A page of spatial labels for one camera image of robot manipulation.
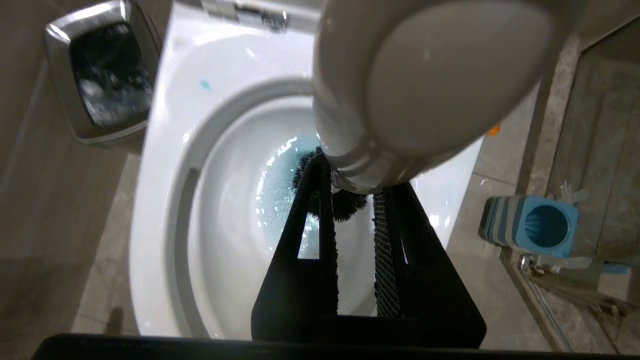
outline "toilet seat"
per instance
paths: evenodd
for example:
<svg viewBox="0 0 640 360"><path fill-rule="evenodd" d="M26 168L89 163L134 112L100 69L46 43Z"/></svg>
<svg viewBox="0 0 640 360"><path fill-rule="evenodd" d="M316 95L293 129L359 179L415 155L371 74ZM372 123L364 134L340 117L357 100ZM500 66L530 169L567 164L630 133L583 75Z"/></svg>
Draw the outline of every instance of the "toilet seat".
<svg viewBox="0 0 640 360"><path fill-rule="evenodd" d="M268 162L271 153L278 150L269 147L291 144L285 139L288 136L285 131L293 131L294 121L269 122L269 116L277 115L278 119L306 116L309 118L306 126L299 131L313 135L309 97L313 41L313 34L274 33L217 19L202 9L174 4L148 121L131 230L131 291L141 334L248 338L246 319L250 318L250 312L246 313L246 309L253 301L251 289L257 283L257 294L261 272L268 266L267 243L252 245L253 250L263 246L254 256L245 256L249 250L234 249L236 243L227 241L235 239L233 236L222 237L227 241L222 249L221 242L211 247L212 237L221 238L221 229L244 231L242 221L233 223L232 217L223 217L216 222L214 216L209 216L226 196L223 191L212 189L230 186L237 190L244 186L245 178L251 183L246 187L251 188L259 181L263 168L244 164L243 171L247 174L247 169L256 168L253 177L233 177L231 170L235 168L229 164L243 163L248 157L251 161L255 157L256 164L259 158ZM291 126L284 128L279 124ZM272 136L250 136L261 132ZM249 155L241 154L242 144L259 140L264 140L266 145L255 144ZM476 141L447 163L413 180L444 247L480 144L481 140ZM257 150L262 148L264 154ZM240 160L230 162L234 156ZM242 210L234 210L234 204L245 203L248 205ZM221 213L227 216L245 214L254 202L239 200L222 205ZM362 212L363 219L367 220L367 216ZM246 226L249 232L257 231L251 224ZM340 240L337 241L339 256L343 254L349 260L343 259L339 268L355 266L359 269L356 273L363 274L369 263L353 261L354 256L344 254L357 254L366 247L354 245L341 252ZM367 299L373 299L372 242L370 249L370 255L361 254L371 264L369 282L352 281L349 290L340 288L341 293L352 291L353 299L364 299L364 302L354 300L342 304L341 311L367 315L371 306L374 307L374 301L367 303ZM220 255L222 252L231 255L225 259ZM228 267L216 272L207 264L214 261L213 256L218 256L217 264L229 260ZM234 261L244 261L246 266L236 267L232 272ZM251 289L241 296L241 291L235 292L237 289L230 285L233 282L238 282L237 289L243 286ZM223 301L227 303L217 307ZM234 310L240 307L242 311L235 315Z"/></svg>

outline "tile floor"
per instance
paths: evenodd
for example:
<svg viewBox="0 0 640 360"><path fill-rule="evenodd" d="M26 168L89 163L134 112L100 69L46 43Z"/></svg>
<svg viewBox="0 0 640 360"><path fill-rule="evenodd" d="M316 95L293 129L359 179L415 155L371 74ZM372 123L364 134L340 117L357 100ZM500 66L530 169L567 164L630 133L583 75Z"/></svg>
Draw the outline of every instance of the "tile floor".
<svg viewBox="0 0 640 360"><path fill-rule="evenodd" d="M510 195L531 123L536 89L487 137L469 182L447 252L487 323L483 348L549 350L506 270L500 249L477 235L487 198ZM137 333L127 276L132 200L140 158L129 156L116 189L72 331Z"/></svg>

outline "black brush head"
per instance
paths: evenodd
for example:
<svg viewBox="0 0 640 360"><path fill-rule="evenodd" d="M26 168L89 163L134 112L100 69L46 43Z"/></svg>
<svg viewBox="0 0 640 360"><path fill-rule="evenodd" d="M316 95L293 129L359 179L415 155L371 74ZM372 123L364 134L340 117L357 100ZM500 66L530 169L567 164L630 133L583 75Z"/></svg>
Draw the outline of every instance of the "black brush head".
<svg viewBox="0 0 640 360"><path fill-rule="evenodd" d="M293 188L298 190L298 185L302 180L302 174L305 171L305 167L311 158L316 154L321 154L320 147L316 147L315 151L304 154L296 167L296 171L293 175ZM315 191L309 199L309 213L316 218L320 216L320 196L319 192ZM333 219L338 222L345 222L349 220L358 210L364 208L367 205L367 196L360 195L358 193L348 192L346 190L340 190L331 196L333 202Z"/></svg>

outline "blue stain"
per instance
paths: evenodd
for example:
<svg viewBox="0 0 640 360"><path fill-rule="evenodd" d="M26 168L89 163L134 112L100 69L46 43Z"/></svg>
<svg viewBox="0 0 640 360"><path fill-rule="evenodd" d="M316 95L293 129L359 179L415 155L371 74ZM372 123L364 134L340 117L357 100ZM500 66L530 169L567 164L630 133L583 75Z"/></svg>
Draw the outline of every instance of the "blue stain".
<svg viewBox="0 0 640 360"><path fill-rule="evenodd" d="M207 80L200 80L200 87L207 91L213 91L211 84Z"/></svg>

